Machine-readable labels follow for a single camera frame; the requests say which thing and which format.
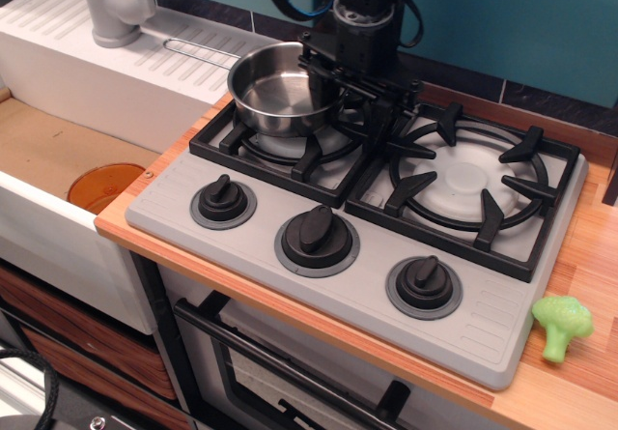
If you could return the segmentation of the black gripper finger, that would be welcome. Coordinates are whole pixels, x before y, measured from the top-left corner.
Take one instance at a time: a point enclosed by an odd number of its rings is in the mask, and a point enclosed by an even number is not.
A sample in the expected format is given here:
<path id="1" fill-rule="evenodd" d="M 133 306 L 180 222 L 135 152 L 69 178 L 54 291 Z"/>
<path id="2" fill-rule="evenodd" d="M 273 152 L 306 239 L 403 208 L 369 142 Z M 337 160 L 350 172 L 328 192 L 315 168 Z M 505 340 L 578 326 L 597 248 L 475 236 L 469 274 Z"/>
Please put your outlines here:
<path id="1" fill-rule="evenodd" d="M 365 153 L 381 153 L 384 150 L 398 117 L 399 108 L 395 101 L 391 99 L 376 99 L 370 103 L 369 118 L 365 122 Z"/>
<path id="2" fill-rule="evenodd" d="M 312 66 L 307 67 L 308 87 L 312 105 L 315 109 L 322 108 L 325 105 L 324 98 L 324 79 L 319 72 Z"/>

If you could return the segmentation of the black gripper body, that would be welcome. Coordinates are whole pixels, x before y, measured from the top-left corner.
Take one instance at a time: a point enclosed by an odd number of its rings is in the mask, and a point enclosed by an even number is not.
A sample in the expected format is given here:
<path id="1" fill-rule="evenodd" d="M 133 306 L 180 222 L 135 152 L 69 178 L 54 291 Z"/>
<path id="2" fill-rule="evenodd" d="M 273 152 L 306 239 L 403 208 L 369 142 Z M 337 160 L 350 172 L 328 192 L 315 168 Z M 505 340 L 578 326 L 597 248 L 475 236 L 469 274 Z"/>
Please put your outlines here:
<path id="1" fill-rule="evenodd" d="M 398 56 L 404 9 L 393 6 L 382 16 L 371 16 L 337 6 L 332 15 L 332 34 L 300 37 L 299 65 L 306 71 L 312 66 L 323 77 L 324 106 L 344 90 L 365 100 L 389 97 L 401 106 L 413 106 L 423 83 Z"/>

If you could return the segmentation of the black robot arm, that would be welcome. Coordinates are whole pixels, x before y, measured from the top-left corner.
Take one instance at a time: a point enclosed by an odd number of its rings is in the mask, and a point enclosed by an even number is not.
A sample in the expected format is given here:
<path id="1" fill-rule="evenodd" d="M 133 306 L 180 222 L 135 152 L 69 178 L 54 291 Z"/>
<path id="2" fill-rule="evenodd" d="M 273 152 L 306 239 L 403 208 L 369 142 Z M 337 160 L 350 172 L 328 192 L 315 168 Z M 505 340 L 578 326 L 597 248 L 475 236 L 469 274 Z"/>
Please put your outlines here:
<path id="1" fill-rule="evenodd" d="M 385 144 L 421 90 L 399 50 L 421 42 L 423 18 L 413 0 L 334 0 L 331 10 L 334 33 L 303 37 L 299 65 L 313 100 L 327 104 L 342 90 L 361 98 L 368 109 L 363 147 L 373 150 Z"/>

